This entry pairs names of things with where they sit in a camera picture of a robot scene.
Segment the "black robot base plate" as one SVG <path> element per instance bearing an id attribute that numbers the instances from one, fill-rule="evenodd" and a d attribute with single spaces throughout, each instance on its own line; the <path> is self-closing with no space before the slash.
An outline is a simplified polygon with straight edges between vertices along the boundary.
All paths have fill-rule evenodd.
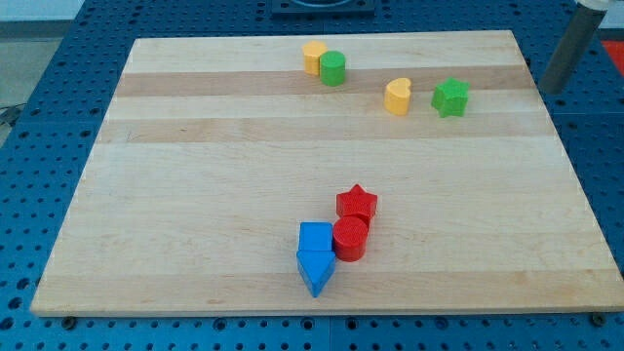
<path id="1" fill-rule="evenodd" d="M 269 0 L 273 18 L 293 16 L 370 15 L 377 0 Z"/>

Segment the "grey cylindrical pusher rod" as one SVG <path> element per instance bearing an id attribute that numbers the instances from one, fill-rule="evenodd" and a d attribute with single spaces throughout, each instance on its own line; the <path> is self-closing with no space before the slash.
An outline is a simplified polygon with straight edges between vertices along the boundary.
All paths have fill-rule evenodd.
<path id="1" fill-rule="evenodd" d="M 569 24 L 538 82 L 538 90 L 559 95 L 609 9 L 609 0 L 578 0 Z"/>

